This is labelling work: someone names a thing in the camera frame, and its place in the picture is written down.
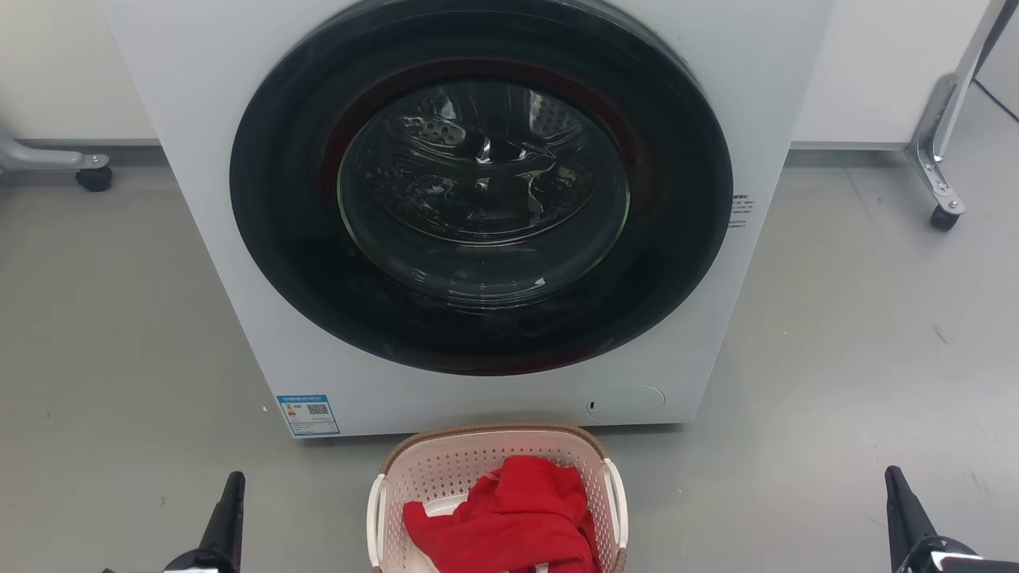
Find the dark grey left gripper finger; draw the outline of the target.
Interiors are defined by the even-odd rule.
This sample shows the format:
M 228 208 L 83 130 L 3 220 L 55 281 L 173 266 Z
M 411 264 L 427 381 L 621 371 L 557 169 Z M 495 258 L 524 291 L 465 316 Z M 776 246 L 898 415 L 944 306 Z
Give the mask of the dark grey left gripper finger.
M 200 550 L 243 551 L 244 500 L 244 473 L 240 471 L 231 472 L 201 537 Z

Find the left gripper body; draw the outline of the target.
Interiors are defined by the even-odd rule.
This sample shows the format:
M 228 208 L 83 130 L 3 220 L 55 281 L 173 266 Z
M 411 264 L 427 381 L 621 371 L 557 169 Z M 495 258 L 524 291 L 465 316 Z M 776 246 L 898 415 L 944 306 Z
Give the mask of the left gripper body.
M 173 558 L 163 572 L 240 572 L 242 550 L 194 548 Z

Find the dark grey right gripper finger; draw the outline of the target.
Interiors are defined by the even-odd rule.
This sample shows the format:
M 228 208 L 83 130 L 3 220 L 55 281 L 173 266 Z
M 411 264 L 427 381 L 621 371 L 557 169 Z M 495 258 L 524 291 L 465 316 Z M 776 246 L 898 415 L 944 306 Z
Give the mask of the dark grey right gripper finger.
M 912 492 L 899 466 L 884 469 L 889 557 L 929 558 L 938 537 L 919 498 Z

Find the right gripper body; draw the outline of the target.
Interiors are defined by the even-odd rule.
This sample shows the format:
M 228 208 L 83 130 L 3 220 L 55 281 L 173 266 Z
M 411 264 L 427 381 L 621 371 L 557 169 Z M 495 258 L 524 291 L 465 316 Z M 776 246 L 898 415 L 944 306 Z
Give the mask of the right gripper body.
M 917 541 L 892 572 L 1018 572 L 1018 563 L 986 559 L 953 538 L 933 536 Z

